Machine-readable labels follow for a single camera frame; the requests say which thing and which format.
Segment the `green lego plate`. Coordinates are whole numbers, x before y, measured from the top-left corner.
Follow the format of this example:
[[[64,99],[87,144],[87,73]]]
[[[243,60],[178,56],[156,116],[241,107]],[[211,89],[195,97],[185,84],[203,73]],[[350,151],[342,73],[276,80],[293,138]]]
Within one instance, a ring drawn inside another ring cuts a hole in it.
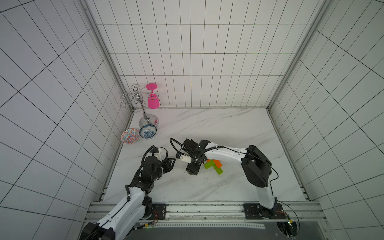
[[[216,165],[214,165],[213,168],[218,175],[221,175],[224,172],[221,168],[217,167]]]
[[[213,166],[215,166],[216,164],[215,164],[215,162],[214,161],[212,161],[212,160],[207,160],[207,162],[204,164],[204,167],[205,167],[205,169],[209,169],[209,168],[211,168],[211,167],[213,167]]]

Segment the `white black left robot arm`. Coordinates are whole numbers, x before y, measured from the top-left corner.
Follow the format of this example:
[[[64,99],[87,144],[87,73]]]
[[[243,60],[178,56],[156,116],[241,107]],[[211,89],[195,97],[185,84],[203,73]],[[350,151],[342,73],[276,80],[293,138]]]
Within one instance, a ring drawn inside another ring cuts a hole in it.
[[[87,223],[80,240],[123,240],[133,230],[153,226],[166,216],[166,204],[153,204],[149,196],[155,181],[170,172],[175,158],[163,147],[149,147],[132,182],[125,185],[126,195],[97,223]]]

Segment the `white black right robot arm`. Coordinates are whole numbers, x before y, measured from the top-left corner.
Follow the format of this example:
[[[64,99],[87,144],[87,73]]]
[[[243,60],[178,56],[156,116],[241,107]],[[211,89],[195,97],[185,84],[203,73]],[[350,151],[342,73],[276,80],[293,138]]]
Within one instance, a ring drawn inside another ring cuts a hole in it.
[[[271,219],[276,212],[277,198],[270,187],[270,175],[275,170],[269,159],[256,147],[232,148],[218,145],[208,140],[199,143],[186,139],[183,143],[171,138],[171,146],[177,158],[187,162],[186,171],[197,175],[201,166],[208,160],[233,163],[242,166],[247,180],[256,187],[259,203],[256,214],[263,219]]]

